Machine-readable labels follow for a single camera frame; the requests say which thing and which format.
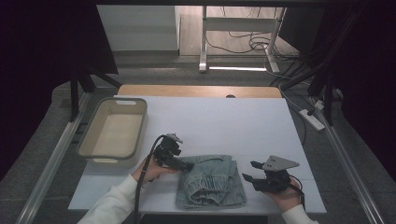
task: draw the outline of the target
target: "white power strip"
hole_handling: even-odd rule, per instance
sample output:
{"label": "white power strip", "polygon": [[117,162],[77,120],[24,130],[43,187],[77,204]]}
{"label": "white power strip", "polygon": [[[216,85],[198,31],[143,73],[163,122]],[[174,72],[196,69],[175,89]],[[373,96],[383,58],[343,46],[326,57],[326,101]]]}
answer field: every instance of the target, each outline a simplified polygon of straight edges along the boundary
{"label": "white power strip", "polygon": [[313,115],[309,116],[308,111],[306,109],[300,111],[300,114],[303,115],[303,117],[308,120],[308,122],[317,130],[323,130],[324,125],[320,123],[320,121],[317,120]]}

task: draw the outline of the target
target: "white sweatshirt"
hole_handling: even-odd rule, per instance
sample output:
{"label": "white sweatshirt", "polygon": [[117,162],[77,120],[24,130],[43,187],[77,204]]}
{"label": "white sweatshirt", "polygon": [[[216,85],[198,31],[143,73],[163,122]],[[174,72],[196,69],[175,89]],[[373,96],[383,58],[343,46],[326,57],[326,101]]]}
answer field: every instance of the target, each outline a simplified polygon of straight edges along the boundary
{"label": "white sweatshirt", "polygon": [[[118,186],[111,187],[78,224],[122,223],[134,209],[136,186],[136,181],[131,175],[128,175]],[[287,224],[318,224],[306,215],[302,205],[295,206],[282,213],[282,217]]]}

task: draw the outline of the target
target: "table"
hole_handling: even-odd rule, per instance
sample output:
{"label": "table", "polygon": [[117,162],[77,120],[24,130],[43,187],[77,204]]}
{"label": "table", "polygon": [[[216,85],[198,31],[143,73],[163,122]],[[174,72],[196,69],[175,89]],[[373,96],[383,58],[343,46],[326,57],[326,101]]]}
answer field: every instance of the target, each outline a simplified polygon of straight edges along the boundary
{"label": "table", "polygon": [[[227,95],[236,98],[228,99]],[[124,85],[118,97],[139,97],[148,102],[148,127],[139,160],[149,153],[155,138],[176,132],[184,140],[180,156],[229,154],[239,174],[263,177],[250,161],[266,161],[272,154],[301,165],[289,170],[304,185],[306,209],[325,213],[286,101],[276,88]],[[110,186],[120,183],[132,169],[98,168],[87,164],[69,209],[89,209]],[[163,175],[145,186],[140,212],[145,214],[269,215],[280,211],[262,193],[243,181],[244,206],[220,210],[184,210],[176,207],[178,175]]]}

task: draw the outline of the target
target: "person's right arm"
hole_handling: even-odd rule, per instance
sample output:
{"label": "person's right arm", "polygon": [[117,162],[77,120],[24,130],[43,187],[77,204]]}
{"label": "person's right arm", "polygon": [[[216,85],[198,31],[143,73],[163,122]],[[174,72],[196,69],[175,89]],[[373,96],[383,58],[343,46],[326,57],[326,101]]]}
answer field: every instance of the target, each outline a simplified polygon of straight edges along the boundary
{"label": "person's right arm", "polygon": [[[291,178],[291,184],[297,188],[300,187],[294,178]],[[308,217],[300,202],[300,194],[294,189],[287,188],[285,191],[276,194],[264,193],[277,204],[287,224],[318,224]]]}

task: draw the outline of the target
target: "storage bin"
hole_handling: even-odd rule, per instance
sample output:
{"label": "storage bin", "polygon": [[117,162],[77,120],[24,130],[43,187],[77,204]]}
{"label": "storage bin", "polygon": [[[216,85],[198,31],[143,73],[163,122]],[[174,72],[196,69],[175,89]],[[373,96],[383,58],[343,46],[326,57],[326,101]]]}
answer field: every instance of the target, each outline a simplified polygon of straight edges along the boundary
{"label": "storage bin", "polygon": [[147,126],[147,108],[140,98],[103,99],[78,145],[79,156],[100,166],[135,166]]}

